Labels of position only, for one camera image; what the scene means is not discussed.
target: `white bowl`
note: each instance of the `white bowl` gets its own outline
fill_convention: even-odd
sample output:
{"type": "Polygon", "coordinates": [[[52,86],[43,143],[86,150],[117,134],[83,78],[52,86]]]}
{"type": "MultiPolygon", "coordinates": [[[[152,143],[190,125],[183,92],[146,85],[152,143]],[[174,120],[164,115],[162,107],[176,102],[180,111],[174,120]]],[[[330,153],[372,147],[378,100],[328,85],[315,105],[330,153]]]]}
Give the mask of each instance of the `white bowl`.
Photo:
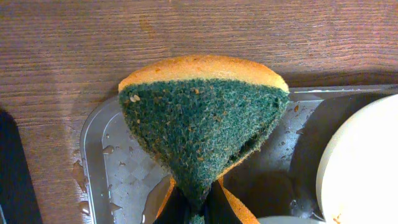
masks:
{"type": "Polygon", "coordinates": [[[398,223],[398,95],[360,109],[333,135],[317,199],[327,223],[398,223]]]}

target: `metal tray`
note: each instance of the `metal tray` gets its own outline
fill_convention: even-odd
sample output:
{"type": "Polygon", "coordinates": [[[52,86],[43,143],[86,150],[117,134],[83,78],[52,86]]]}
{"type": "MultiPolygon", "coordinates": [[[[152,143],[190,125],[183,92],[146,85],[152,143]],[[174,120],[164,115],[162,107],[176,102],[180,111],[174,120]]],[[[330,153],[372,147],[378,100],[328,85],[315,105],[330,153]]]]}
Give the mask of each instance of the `metal tray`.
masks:
{"type": "MultiPolygon", "coordinates": [[[[224,177],[226,188],[257,217],[321,217],[315,177],[326,144],[353,113],[398,94],[398,87],[291,88],[290,92],[287,111],[261,151],[224,177]]],[[[167,173],[130,136],[117,96],[89,115],[80,149],[92,222],[140,223],[149,192],[167,173]],[[106,146],[114,147],[112,154],[103,154],[106,146]],[[114,210],[111,203],[123,209],[114,210]]]]}

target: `metal edge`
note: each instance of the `metal edge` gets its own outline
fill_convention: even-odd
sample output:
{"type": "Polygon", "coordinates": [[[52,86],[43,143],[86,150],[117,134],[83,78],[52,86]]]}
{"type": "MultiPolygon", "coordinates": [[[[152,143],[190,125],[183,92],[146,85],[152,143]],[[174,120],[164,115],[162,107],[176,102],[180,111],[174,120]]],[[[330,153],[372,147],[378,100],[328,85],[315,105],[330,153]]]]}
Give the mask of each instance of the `metal edge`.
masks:
{"type": "Polygon", "coordinates": [[[321,87],[293,87],[290,93],[316,93],[321,91],[376,91],[394,88],[398,85],[353,85],[353,86],[321,86],[321,87]]]}
{"type": "Polygon", "coordinates": [[[101,103],[100,105],[98,105],[87,117],[82,129],[81,129],[81,133],[80,133],[80,154],[81,154],[81,159],[82,159],[82,164],[84,167],[84,173],[88,178],[88,185],[89,188],[87,189],[87,197],[88,197],[88,204],[89,204],[89,208],[90,208],[90,217],[91,217],[91,222],[92,223],[96,223],[96,217],[95,217],[95,208],[93,206],[93,195],[91,193],[91,181],[90,181],[90,175],[88,174],[88,168],[87,168],[87,160],[83,158],[86,158],[86,151],[85,151],[85,139],[86,139],[86,135],[88,132],[88,128],[90,127],[91,122],[93,122],[93,120],[95,119],[95,117],[104,109],[106,108],[106,106],[108,106],[109,104],[111,104],[112,102],[114,102],[115,100],[117,100],[118,96],[113,96],[109,99],[107,99],[106,101],[104,101],[103,103],[101,103]]]}

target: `kitchen sponge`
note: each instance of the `kitchen sponge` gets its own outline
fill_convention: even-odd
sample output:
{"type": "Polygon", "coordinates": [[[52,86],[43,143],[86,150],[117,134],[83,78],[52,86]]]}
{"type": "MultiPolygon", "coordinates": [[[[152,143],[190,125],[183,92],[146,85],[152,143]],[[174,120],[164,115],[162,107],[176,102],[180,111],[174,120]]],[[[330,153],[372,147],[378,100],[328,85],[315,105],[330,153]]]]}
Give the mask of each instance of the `kitchen sponge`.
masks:
{"type": "Polygon", "coordinates": [[[211,183],[259,150],[282,116],[278,74],[237,58],[192,55],[136,71],[119,84],[126,123],[199,211],[211,183]]]}

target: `wood grain surface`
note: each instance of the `wood grain surface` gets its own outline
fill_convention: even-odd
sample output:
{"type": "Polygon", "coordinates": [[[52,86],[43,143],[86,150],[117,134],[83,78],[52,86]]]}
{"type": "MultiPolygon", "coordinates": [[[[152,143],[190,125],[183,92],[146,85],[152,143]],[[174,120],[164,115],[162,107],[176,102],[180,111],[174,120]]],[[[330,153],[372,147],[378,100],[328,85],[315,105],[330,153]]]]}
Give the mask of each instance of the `wood grain surface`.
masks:
{"type": "Polygon", "coordinates": [[[398,83],[398,2],[0,2],[0,106],[16,119],[45,223],[82,223],[72,178],[89,113],[160,59],[254,60],[290,86],[398,83]]]}

